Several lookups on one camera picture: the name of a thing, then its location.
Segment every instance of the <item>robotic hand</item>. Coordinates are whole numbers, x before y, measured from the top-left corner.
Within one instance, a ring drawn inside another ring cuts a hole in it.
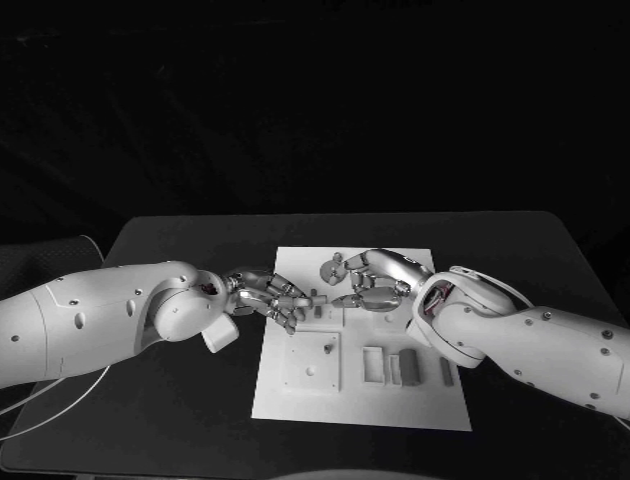
[[[350,273],[354,294],[334,299],[335,307],[387,312],[412,302],[407,335],[459,366],[475,368],[488,356],[517,381],[630,420],[628,329],[534,307],[487,275],[462,267],[433,274],[383,249],[347,261],[338,256],[319,273],[331,285]],[[516,308],[511,297],[526,309]]]
[[[74,273],[0,301],[0,389],[93,372],[197,333],[216,352],[237,338],[230,314],[256,311],[292,334],[322,303],[256,270],[219,276],[164,262]]]

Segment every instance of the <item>black background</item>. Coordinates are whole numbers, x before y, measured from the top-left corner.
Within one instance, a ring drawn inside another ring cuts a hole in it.
[[[630,323],[630,4],[187,18],[0,24],[0,244],[105,253],[141,215],[546,210]]]

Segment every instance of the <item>table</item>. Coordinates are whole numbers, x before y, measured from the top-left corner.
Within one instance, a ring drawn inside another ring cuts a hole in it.
[[[283,246],[430,248],[438,271],[461,265],[537,305],[625,322],[566,228],[546,212],[141,217],[103,267],[190,262],[223,273],[272,266]],[[360,468],[439,478],[630,478],[630,432],[611,417],[514,382],[487,359],[461,379],[474,432],[250,418],[265,318],[237,317],[219,354],[197,335],[113,365],[84,401],[8,440],[9,472],[263,479]],[[77,398],[99,373],[67,379],[24,408],[14,430]]]

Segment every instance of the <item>white slot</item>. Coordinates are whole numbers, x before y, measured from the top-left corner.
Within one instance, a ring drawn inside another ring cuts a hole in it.
[[[389,355],[389,373],[392,387],[400,387],[403,385],[400,381],[400,357],[399,355]]]
[[[361,360],[363,360],[361,381],[364,382],[366,385],[383,385],[386,383],[386,378],[383,375],[383,348],[363,347]]]

